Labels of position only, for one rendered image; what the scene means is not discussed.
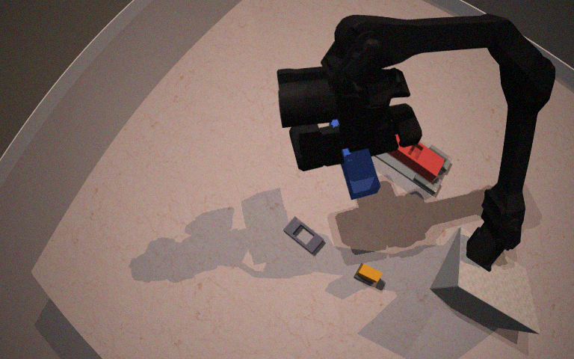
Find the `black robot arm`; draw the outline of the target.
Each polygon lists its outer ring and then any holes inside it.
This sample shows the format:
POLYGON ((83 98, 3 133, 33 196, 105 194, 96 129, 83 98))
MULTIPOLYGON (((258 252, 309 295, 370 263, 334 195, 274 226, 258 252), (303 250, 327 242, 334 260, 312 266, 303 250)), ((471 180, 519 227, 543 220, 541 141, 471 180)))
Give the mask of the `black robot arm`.
POLYGON ((499 180, 484 192, 484 223, 466 246, 466 257, 491 271, 504 249, 521 242, 522 190, 537 115, 550 99, 555 66, 509 19, 488 13, 429 19, 351 15, 334 35, 322 67, 278 69, 282 128, 339 122, 342 109, 358 126, 378 126, 392 98, 410 96, 403 72, 384 67, 413 55, 487 48, 499 64, 507 102, 499 180))

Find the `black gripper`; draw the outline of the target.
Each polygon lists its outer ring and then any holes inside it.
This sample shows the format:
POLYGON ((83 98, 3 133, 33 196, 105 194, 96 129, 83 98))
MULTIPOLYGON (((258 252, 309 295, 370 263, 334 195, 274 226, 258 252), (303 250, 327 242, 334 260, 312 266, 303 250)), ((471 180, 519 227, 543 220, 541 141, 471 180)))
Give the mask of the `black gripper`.
POLYGON ((343 149, 348 148, 350 153, 368 149, 371 156, 378 156, 397 150, 398 144, 403 148, 417 145, 422 137, 414 110, 406 103, 390 105, 385 119, 378 126, 358 126, 346 118, 343 109, 339 122, 340 125, 334 127, 318 128, 315 124, 290 128, 298 169, 309 171, 342 164, 343 149))

